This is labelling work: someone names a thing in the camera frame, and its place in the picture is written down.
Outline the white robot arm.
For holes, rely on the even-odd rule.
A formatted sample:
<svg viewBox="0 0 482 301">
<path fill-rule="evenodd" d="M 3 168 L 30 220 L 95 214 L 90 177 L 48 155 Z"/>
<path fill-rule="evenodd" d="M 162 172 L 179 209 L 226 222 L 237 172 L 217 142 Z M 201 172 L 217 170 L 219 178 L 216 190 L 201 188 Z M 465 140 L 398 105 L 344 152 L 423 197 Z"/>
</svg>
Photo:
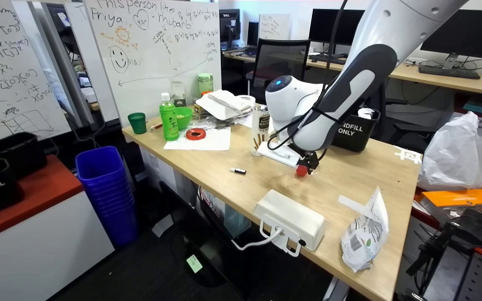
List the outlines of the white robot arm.
<svg viewBox="0 0 482 301">
<path fill-rule="evenodd" d="M 293 75 L 267 83 L 264 98 L 274 132 L 264 147 L 269 152 L 283 147 L 309 152 L 338 145 L 361 152 L 375 118 L 360 117 L 360 102 L 381 88 L 401 60 L 467 1 L 373 0 L 360 18 L 341 71 L 329 85 Z"/>
</svg>

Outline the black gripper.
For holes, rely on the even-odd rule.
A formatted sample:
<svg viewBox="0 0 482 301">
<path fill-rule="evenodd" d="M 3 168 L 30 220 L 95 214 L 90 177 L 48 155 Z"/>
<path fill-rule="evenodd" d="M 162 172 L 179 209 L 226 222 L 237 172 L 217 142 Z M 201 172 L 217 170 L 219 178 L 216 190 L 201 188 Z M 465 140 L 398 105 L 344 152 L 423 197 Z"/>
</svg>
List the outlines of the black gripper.
<svg viewBox="0 0 482 301">
<path fill-rule="evenodd" d="M 291 143 L 291 148 L 299 155 L 299 160 L 296 163 L 296 170 L 303 168 L 303 165 L 308 167 L 309 172 L 313 172 L 319 160 L 324 157 L 324 152 L 318 153 L 316 150 L 303 150 L 301 147 Z"/>
</svg>

